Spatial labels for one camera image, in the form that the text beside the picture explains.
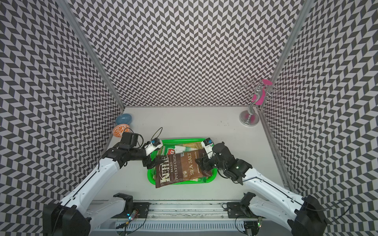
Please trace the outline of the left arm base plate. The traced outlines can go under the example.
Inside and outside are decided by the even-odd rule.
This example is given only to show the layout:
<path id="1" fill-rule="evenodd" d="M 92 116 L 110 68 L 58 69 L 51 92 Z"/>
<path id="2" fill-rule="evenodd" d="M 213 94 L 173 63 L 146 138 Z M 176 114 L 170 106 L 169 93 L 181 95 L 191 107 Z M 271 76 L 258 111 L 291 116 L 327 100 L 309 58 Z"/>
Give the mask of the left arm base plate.
<path id="1" fill-rule="evenodd" d="M 112 218 L 120 218 L 120 219 L 126 219 L 130 218 L 133 212 L 135 212 L 135 216 L 137 219 L 145 219 L 148 216 L 149 208 L 151 203 L 149 202 L 136 202 L 133 204 L 133 207 L 128 210 L 127 212 L 124 211 L 120 214 L 117 214 L 113 216 Z"/>

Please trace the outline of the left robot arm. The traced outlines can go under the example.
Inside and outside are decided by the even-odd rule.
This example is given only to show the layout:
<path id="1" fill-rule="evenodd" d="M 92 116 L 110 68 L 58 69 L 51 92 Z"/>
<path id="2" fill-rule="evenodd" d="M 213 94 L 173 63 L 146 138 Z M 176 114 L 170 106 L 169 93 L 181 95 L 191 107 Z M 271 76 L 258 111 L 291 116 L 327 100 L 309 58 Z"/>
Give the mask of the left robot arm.
<path id="1" fill-rule="evenodd" d="M 137 133 L 125 132 L 120 142 L 109 148 L 100 158 L 90 174 L 66 197 L 58 203 L 44 206 L 42 213 L 45 236 L 87 236 L 102 223 L 116 215 L 125 215 L 133 220 L 137 210 L 133 197 L 117 193 L 101 205 L 90 204 L 108 181 L 130 161 L 141 161 L 147 169 L 152 169 L 162 160 L 152 159 L 151 153 L 162 148 L 159 138 L 154 138 L 137 147 Z"/>

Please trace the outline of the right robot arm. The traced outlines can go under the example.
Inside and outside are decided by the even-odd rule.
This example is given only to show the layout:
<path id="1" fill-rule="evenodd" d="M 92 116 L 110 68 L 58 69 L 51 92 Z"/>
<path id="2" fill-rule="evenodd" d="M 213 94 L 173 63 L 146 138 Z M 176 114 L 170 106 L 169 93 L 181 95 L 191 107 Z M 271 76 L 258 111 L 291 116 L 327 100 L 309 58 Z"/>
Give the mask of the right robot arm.
<path id="1" fill-rule="evenodd" d="M 224 143 L 214 144 L 208 138 L 201 145 L 205 154 L 196 160 L 201 170 L 220 170 L 226 179 L 249 187 L 241 203 L 253 215 L 274 221 L 294 236 L 324 234 L 328 220 L 315 197 L 303 197 L 279 186 L 248 162 L 235 158 Z"/>

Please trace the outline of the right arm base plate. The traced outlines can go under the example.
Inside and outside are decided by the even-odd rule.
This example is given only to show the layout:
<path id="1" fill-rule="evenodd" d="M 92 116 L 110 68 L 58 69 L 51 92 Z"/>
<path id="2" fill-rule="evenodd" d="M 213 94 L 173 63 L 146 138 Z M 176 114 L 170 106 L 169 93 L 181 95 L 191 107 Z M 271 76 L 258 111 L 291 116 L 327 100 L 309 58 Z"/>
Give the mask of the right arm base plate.
<path id="1" fill-rule="evenodd" d="M 242 205 L 239 202 L 227 202 L 222 205 L 223 210 L 227 212 L 228 218 L 255 218 L 258 216 L 254 215 L 248 206 Z"/>

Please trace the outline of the tan green kettle CHIPS bag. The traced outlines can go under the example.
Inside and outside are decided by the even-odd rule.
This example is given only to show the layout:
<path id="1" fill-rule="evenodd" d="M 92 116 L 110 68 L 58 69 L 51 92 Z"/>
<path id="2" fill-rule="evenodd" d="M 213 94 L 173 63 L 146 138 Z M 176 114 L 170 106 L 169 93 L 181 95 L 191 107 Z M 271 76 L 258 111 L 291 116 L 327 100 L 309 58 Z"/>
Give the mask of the tan green kettle CHIPS bag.
<path id="1" fill-rule="evenodd" d="M 179 144 L 175 146 L 176 153 L 182 153 L 182 152 L 188 152 L 188 151 L 200 150 L 200 149 L 204 149 L 204 146 L 202 145 L 201 142 Z"/>

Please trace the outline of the green white Chulo chips bag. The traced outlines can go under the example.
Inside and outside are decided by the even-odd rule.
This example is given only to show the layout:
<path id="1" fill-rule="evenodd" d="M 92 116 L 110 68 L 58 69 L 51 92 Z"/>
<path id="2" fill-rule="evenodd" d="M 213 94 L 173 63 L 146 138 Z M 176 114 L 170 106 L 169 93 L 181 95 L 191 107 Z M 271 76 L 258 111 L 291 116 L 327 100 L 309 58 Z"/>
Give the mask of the green white Chulo chips bag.
<path id="1" fill-rule="evenodd" d="M 186 152 L 190 150 L 191 150 L 190 147 L 167 145 L 167 146 L 162 146 L 162 148 L 158 150 L 157 156 L 166 156 L 166 155 L 182 153 L 182 152 Z"/>

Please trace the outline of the brown Kettle chips bag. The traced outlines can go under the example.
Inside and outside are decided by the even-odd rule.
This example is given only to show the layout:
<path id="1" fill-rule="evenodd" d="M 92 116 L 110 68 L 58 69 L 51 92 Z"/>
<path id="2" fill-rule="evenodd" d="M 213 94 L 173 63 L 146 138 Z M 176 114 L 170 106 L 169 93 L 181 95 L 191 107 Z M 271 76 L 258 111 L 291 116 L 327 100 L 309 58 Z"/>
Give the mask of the brown Kettle chips bag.
<path id="1" fill-rule="evenodd" d="M 204 149 L 158 156 L 162 163 L 156 166 L 155 187 L 161 188 L 187 181 L 205 183 L 213 173 L 203 171 L 196 162 L 203 157 L 207 157 Z"/>

